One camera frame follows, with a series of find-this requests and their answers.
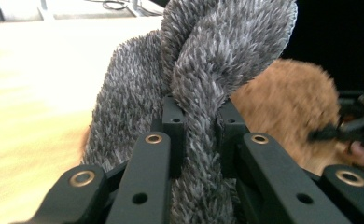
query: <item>brown plush toy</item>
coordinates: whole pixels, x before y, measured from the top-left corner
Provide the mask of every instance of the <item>brown plush toy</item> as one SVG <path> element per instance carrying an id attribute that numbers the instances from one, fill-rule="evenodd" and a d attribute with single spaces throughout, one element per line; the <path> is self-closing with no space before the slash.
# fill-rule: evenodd
<path id="1" fill-rule="evenodd" d="M 348 164 L 337 141 L 307 141 L 309 132 L 337 123 L 337 99 L 321 67 L 280 59 L 231 96 L 250 132 L 271 135 L 299 166 L 318 175 L 327 165 Z"/>

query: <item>gray fuzzy cloth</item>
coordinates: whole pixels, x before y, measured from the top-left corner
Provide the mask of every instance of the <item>gray fuzzy cloth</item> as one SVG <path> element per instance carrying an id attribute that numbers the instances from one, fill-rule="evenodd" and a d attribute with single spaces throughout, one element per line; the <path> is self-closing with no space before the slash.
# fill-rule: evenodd
<path id="1" fill-rule="evenodd" d="M 119 46 L 93 111 L 82 163 L 128 160 L 171 93 L 186 115 L 187 157 L 172 184 L 172 223 L 234 223 L 234 183 L 215 152 L 217 110 L 286 47 L 293 0 L 172 0 L 161 29 Z"/>

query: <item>metal rivet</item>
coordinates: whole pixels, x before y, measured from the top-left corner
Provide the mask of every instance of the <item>metal rivet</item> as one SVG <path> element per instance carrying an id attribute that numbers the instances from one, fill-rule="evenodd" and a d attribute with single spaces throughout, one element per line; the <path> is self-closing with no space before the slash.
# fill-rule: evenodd
<path id="1" fill-rule="evenodd" d="M 251 140 L 255 143 L 258 144 L 268 144 L 269 143 L 269 139 L 263 135 L 260 134 L 255 134 L 251 137 Z"/>
<path id="2" fill-rule="evenodd" d="M 346 170 L 338 170 L 336 172 L 337 178 L 342 180 L 342 182 L 354 186 L 354 187 L 363 187 L 364 186 L 364 179 L 351 171 Z"/>
<path id="3" fill-rule="evenodd" d="M 151 134 L 147 138 L 145 138 L 145 141 L 147 141 L 147 143 L 149 144 L 158 144 L 159 142 L 161 142 L 161 140 L 162 137 L 158 134 Z"/>
<path id="4" fill-rule="evenodd" d="M 80 188 L 90 184 L 94 177 L 95 173 L 93 171 L 80 171 L 79 173 L 74 174 L 71 179 L 69 179 L 69 184 L 73 187 Z"/>

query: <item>brown fur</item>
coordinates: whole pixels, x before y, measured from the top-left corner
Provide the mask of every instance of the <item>brown fur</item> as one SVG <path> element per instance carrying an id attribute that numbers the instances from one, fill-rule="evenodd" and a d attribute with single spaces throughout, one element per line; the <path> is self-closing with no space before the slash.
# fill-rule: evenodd
<path id="1" fill-rule="evenodd" d="M 275 61 L 231 97 L 251 132 L 274 137 L 303 167 L 315 153 L 308 133 L 338 120 L 337 98 L 327 72 L 291 60 Z"/>

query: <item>tabletop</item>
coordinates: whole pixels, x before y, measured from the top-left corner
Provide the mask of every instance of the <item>tabletop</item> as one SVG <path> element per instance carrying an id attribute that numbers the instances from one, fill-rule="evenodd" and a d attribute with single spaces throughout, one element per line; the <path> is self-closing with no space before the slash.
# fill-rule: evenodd
<path id="1" fill-rule="evenodd" d="M 0 23 L 0 223 L 79 165 L 113 50 L 161 17 Z"/>

